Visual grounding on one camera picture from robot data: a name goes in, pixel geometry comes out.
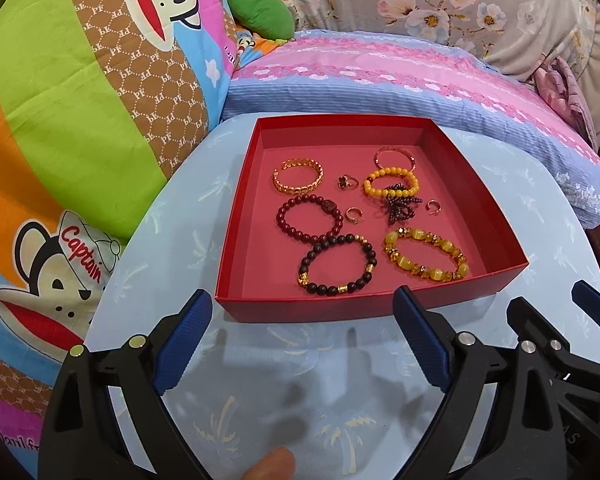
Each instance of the light blue tablecloth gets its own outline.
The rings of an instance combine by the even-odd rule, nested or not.
[[[116,348],[178,312],[197,288],[213,295],[244,153],[257,117],[218,126],[160,193],[116,267],[91,323],[92,351]],[[571,302],[600,272],[584,231],[545,168],[488,137],[444,128],[509,219],[530,265],[503,291],[439,309],[456,330],[513,347],[509,300],[525,296],[600,362],[600,329]],[[134,460],[150,468],[122,396],[112,398]],[[212,322],[165,402],[217,480],[234,480],[272,447],[296,454],[298,480],[393,479],[442,394],[429,386],[392,317],[319,324],[241,324],[214,305]],[[485,388],[457,460],[471,459],[488,416]]]

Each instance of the green pillow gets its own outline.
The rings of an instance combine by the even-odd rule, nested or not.
[[[266,40],[290,40],[296,28],[282,0],[227,0],[234,18]]]

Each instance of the ring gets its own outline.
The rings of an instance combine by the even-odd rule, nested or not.
[[[360,218],[353,218],[353,216],[349,216],[349,211],[353,211],[355,213],[358,213],[358,215],[360,216]],[[347,209],[345,211],[344,218],[346,218],[352,224],[357,224],[358,222],[360,222],[363,219],[362,211],[360,211],[360,209],[358,209],[357,207],[350,207],[349,209]]]
[[[398,148],[397,146],[385,146],[384,148],[380,148],[376,152],[376,155],[374,157],[374,160],[376,162],[376,166],[378,167],[378,170],[384,170],[384,167],[380,164],[380,161],[378,160],[378,156],[382,152],[398,152],[403,155],[406,155],[409,157],[409,160],[411,161],[411,169],[409,171],[413,171],[416,169],[416,159],[413,156],[411,156],[411,153],[409,153],[407,150]]]
[[[440,210],[442,209],[442,206],[440,205],[440,202],[438,202],[437,200],[429,200],[427,202],[427,205],[425,206],[425,208],[427,209],[427,211],[429,209],[431,209],[431,204],[435,204],[436,206],[438,206],[438,208],[435,211],[432,211],[429,214],[430,215],[437,215],[440,212]]]
[[[322,166],[313,160],[312,158],[290,158],[289,160],[285,160],[282,163],[282,169],[288,170],[288,168],[293,168],[295,166],[308,166],[309,168],[313,168],[318,177],[307,186],[293,187],[293,186],[285,186],[278,180],[278,168],[273,170],[273,184],[276,186],[276,189],[282,193],[286,193],[288,195],[303,195],[313,191],[315,188],[320,186],[322,181],[322,176],[324,175],[324,171],[322,170]]]
[[[338,187],[340,189],[356,189],[360,181],[351,175],[343,175],[338,178]]]

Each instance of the red tray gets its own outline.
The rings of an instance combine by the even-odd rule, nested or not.
[[[382,250],[389,227],[379,200],[363,194],[362,181],[375,171],[374,154],[382,146],[400,146],[416,158],[420,181],[416,216],[406,225],[448,238],[466,255],[470,268],[463,280],[437,283],[416,278],[392,264]],[[322,164],[324,178],[315,194],[333,200],[344,212],[359,207],[365,218],[347,221],[341,234],[366,237],[378,254],[373,280],[361,291],[327,297],[308,294],[298,285],[300,260],[310,250],[284,234],[276,214],[289,195],[272,182],[274,168],[289,158],[313,158]],[[410,168],[397,152],[381,155],[384,166]],[[338,188],[338,177],[351,174],[360,181],[354,190]],[[281,172],[290,186],[312,182],[307,167]],[[385,187],[393,177],[378,180]],[[430,215],[424,204],[442,204]],[[333,218],[315,204],[302,204],[286,214],[286,221],[309,234],[323,234]],[[427,267],[455,270],[448,255],[411,239],[398,241],[400,252]],[[528,261],[500,207],[449,138],[431,120],[383,115],[299,115],[259,119],[244,159],[229,218],[216,287],[216,300],[238,321],[312,322],[387,316],[392,294],[408,285],[426,308],[473,300],[500,291]],[[365,259],[359,244],[345,244],[319,255],[310,268],[311,280],[339,285],[360,277]]]

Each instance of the finger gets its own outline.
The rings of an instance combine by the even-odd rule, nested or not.
[[[286,447],[274,449],[249,469],[242,480],[293,480],[296,459]]]

